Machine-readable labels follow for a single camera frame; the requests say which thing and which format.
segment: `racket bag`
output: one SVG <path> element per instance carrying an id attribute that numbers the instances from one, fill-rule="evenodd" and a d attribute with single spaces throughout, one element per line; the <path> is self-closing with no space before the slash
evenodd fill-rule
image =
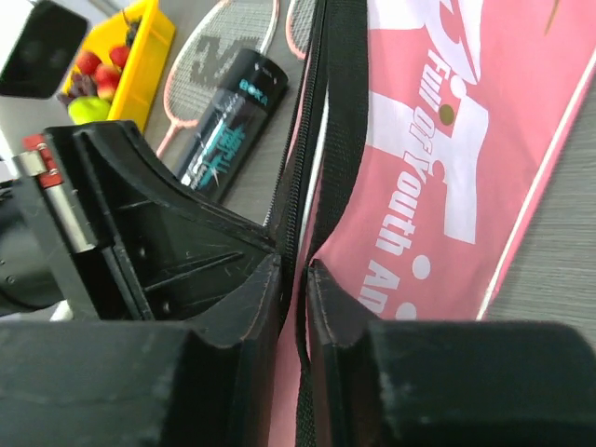
<path id="1" fill-rule="evenodd" d="M 595 11 L 318 1 L 269 228 L 295 260 L 270 446 L 331 445 L 315 443 L 306 342 L 327 322 L 307 315 L 306 290 L 343 293 L 371 318 L 485 317 L 589 87 Z"/>

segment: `gray floor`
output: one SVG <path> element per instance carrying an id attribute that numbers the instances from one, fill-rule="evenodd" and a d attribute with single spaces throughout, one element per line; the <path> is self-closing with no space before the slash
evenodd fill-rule
<path id="1" fill-rule="evenodd" d="M 162 0 L 178 26 L 170 63 L 214 0 Z M 291 80 L 291 91 L 241 174 L 227 206 L 261 222 L 266 214 L 281 152 L 286 141 L 301 63 L 288 51 L 283 25 L 289 0 L 281 0 L 278 32 L 269 56 Z M 169 121 L 158 96 L 145 132 L 154 147 Z M 493 319 L 524 318 L 564 321 L 596 343 L 596 91 L 591 89 L 544 201 L 534 218 L 506 283 L 490 311 Z M 171 163 L 188 133 L 170 147 Z"/>

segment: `green apple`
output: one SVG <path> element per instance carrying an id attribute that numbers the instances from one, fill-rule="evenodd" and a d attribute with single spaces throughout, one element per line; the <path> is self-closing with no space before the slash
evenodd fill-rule
<path id="1" fill-rule="evenodd" d="M 82 96 L 68 104 L 68 115 L 76 125 L 105 121 L 110 113 L 110 103 L 94 96 Z"/>

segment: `racket strings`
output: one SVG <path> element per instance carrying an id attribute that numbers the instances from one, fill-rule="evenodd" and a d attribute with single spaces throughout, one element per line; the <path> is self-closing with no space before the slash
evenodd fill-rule
<path id="1" fill-rule="evenodd" d="M 308 39 L 310 38 L 310 29 L 317 0 L 294 0 L 294 2 L 290 17 L 291 39 L 296 48 L 304 53 L 308 48 Z"/>
<path id="2" fill-rule="evenodd" d="M 201 117 L 240 49 L 266 50 L 272 13 L 270 1 L 231 1 L 204 25 L 172 67 L 166 98 L 172 115 L 182 121 Z"/>

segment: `yellow plastic tray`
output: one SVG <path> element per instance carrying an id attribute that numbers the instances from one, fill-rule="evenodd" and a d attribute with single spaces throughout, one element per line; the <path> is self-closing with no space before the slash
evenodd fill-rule
<path id="1" fill-rule="evenodd" d="M 142 21 L 112 101 L 108 120 L 131 119 L 137 123 L 140 131 L 144 131 L 176 27 L 159 10 L 159 0 L 140 0 L 127 7 L 125 14 L 129 21 L 138 18 L 142 18 Z M 110 50 L 125 44 L 127 30 L 124 16 L 119 12 L 95 26 L 82 48 L 93 51 L 102 62 L 112 64 Z M 70 86 L 69 76 L 64 93 Z"/>

